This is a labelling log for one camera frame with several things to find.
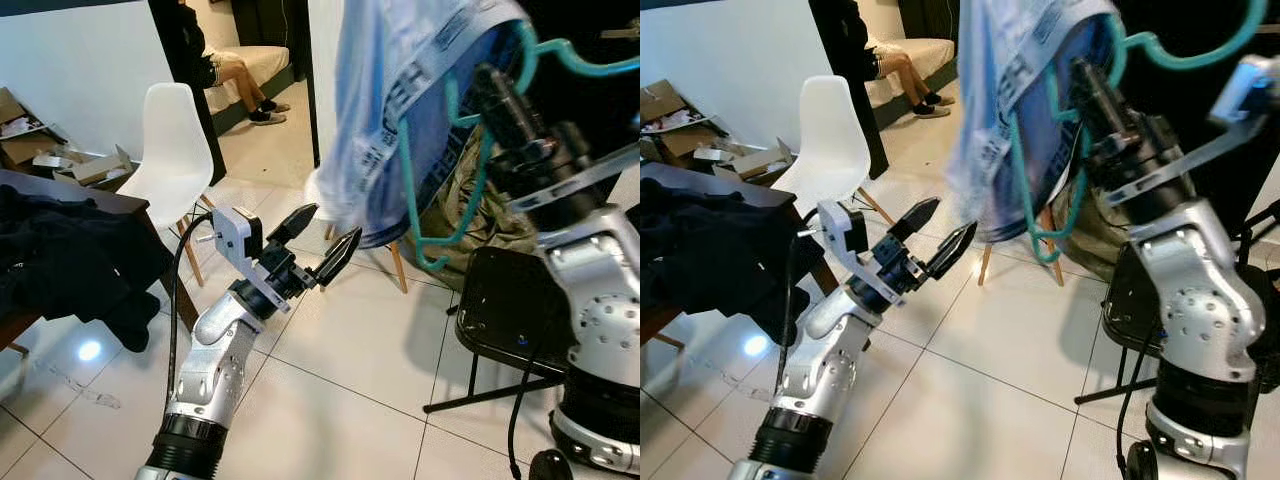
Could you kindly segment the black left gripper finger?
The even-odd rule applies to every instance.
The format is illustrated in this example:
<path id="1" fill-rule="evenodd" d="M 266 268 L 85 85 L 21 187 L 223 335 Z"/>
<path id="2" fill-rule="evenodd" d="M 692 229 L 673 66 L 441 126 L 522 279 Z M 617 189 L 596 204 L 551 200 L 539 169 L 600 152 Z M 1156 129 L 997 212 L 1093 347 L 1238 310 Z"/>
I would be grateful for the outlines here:
<path id="1" fill-rule="evenodd" d="M 887 236 L 905 243 L 933 218 L 941 198 L 924 198 L 914 204 L 888 230 Z"/>
<path id="2" fill-rule="evenodd" d="M 316 204 L 305 204 L 285 216 L 270 234 L 271 247 L 284 247 L 310 225 L 317 211 Z"/>
<path id="3" fill-rule="evenodd" d="M 929 278 L 940 280 L 950 271 L 970 247 L 977 234 L 977 223 L 969 223 L 951 232 L 927 264 Z"/>
<path id="4" fill-rule="evenodd" d="M 321 291 L 349 264 L 362 233 L 362 228 L 353 228 L 338 237 L 328 248 L 324 260 L 316 266 L 316 284 Z"/>

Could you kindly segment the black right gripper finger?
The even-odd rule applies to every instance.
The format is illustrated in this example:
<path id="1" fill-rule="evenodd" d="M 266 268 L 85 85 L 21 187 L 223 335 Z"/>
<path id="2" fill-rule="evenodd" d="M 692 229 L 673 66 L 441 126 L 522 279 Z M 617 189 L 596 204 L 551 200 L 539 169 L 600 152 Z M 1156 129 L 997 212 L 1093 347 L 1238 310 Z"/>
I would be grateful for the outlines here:
<path id="1" fill-rule="evenodd" d="M 1124 122 L 1125 118 L 1123 99 L 1108 84 L 1102 69 L 1091 63 L 1091 119 L 1093 122 Z"/>
<path id="2" fill-rule="evenodd" d="M 516 91 L 509 77 L 492 70 L 492 122 L 506 129 L 530 129 L 531 120 L 524 97 Z"/>
<path id="3" fill-rule="evenodd" d="M 508 114 L 507 99 L 509 82 L 504 72 L 489 63 L 481 63 L 474 69 L 471 84 L 474 110 L 484 122 L 503 122 Z"/>
<path id="4" fill-rule="evenodd" d="M 1102 70 L 1087 58 L 1074 58 L 1070 63 L 1071 105 L 1080 116 L 1088 116 L 1100 110 L 1100 96 L 1105 92 Z"/>

